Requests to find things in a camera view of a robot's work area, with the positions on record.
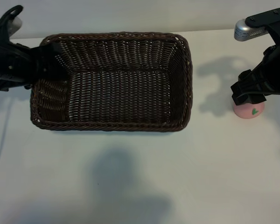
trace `basket bottom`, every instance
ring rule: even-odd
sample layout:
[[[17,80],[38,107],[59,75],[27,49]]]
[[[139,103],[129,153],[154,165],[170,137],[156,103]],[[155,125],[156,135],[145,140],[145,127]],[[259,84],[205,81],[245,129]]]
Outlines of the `basket bottom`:
[[[170,122],[167,71],[89,71],[70,76],[70,122]]]

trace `white table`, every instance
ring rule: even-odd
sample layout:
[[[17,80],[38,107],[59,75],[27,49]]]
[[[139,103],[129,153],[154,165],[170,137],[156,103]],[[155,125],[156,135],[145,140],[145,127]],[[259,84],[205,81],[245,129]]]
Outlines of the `white table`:
[[[41,130],[29,91],[0,92],[0,224],[280,224],[280,96],[251,120],[230,100],[239,73],[273,41],[180,34],[194,65],[181,132]]]

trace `black bracket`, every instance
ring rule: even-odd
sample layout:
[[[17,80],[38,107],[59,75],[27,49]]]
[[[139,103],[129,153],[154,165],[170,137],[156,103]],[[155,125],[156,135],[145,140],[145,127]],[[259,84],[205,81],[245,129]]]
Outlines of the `black bracket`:
[[[0,90],[24,86],[29,89],[37,80],[66,80],[67,72],[58,62],[62,54],[59,44],[49,43],[36,48],[14,44],[9,40],[8,29],[23,10],[15,6],[0,18]]]
[[[266,49],[262,62],[253,71],[241,73],[231,86],[236,105],[258,104],[267,95],[280,95],[280,8],[250,16],[245,23],[251,28],[264,27],[276,45]]]

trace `robotic arm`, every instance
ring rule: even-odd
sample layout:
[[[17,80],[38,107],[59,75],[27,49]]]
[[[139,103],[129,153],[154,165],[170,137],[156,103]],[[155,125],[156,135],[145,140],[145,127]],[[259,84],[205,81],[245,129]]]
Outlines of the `robotic arm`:
[[[268,33],[275,45],[265,50],[262,62],[253,71],[242,72],[231,86],[236,105],[258,104],[266,101],[265,96],[280,95],[280,8],[238,21],[234,37],[246,41]]]
[[[58,63],[56,56],[61,48],[56,43],[49,43],[32,48],[11,43],[9,37],[21,27],[17,15],[23,6],[15,6],[0,18],[0,91],[31,84],[40,78],[63,80],[65,69]]]

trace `wicker basket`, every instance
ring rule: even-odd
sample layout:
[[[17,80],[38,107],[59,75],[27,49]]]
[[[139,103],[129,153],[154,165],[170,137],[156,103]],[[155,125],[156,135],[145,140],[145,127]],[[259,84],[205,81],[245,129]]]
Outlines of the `wicker basket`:
[[[31,120],[49,130],[174,132],[192,107],[187,41],[164,33],[59,34],[68,81],[39,80]]]

